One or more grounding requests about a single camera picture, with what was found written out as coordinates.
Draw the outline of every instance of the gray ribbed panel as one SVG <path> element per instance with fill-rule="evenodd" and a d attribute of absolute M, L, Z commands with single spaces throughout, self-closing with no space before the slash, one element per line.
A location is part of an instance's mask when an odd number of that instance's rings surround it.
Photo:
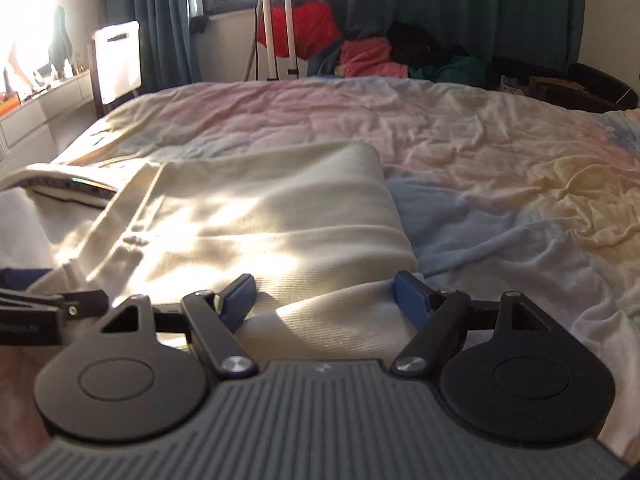
<path fill-rule="evenodd" d="M 56 440 L 23 469 L 33 480 L 613 480 L 626 471 L 596 441 L 523 450 L 483 440 L 430 387 L 377 362 L 276 362 L 222 384 L 170 435 L 120 449 Z"/>

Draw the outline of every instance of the red garment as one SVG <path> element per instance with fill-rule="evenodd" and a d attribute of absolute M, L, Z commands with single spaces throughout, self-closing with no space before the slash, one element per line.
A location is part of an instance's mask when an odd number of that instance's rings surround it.
<path fill-rule="evenodd" d="M 304 0 L 300 4 L 296 4 L 296 0 L 293 0 L 293 4 L 296 55 L 300 59 L 309 59 L 313 54 L 317 54 L 335 41 L 340 40 L 340 32 L 328 4 L 320 0 Z M 284 0 L 271 3 L 271 21 L 273 22 L 273 46 L 276 56 L 289 57 Z M 260 18 L 258 42 L 266 46 L 264 18 Z"/>
<path fill-rule="evenodd" d="M 391 61 L 391 45 L 386 38 L 345 41 L 340 54 L 340 65 L 345 77 L 409 77 L 407 65 Z"/>

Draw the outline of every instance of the teal curtain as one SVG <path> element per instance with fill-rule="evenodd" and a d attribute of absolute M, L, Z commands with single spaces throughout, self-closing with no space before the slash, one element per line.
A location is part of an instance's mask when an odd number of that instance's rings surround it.
<path fill-rule="evenodd" d="M 577 62 L 584 0 L 323 0 L 348 39 L 383 36 L 393 21 L 489 61 L 503 56 L 563 72 Z"/>
<path fill-rule="evenodd" d="M 137 20 L 143 91 L 200 81 L 188 0 L 102 0 L 102 26 Z"/>

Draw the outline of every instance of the red bag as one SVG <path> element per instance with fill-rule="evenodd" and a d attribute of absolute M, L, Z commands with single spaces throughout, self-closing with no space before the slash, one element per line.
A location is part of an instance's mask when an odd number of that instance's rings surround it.
<path fill-rule="evenodd" d="M 340 40 L 340 31 L 328 4 L 320 0 L 292 0 L 292 6 L 296 55 L 300 59 L 309 59 L 313 54 Z M 289 57 L 284 0 L 275 0 L 271 3 L 271 21 L 276 56 Z M 266 46 L 264 17 L 260 18 L 258 43 Z"/>

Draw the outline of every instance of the pile of clothes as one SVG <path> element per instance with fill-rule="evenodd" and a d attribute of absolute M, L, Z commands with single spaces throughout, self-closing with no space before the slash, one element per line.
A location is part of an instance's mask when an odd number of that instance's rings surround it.
<path fill-rule="evenodd" d="M 335 75 L 386 76 L 484 88 L 486 63 L 462 47 L 442 47 L 415 25 L 393 23 L 386 37 L 345 41 Z"/>

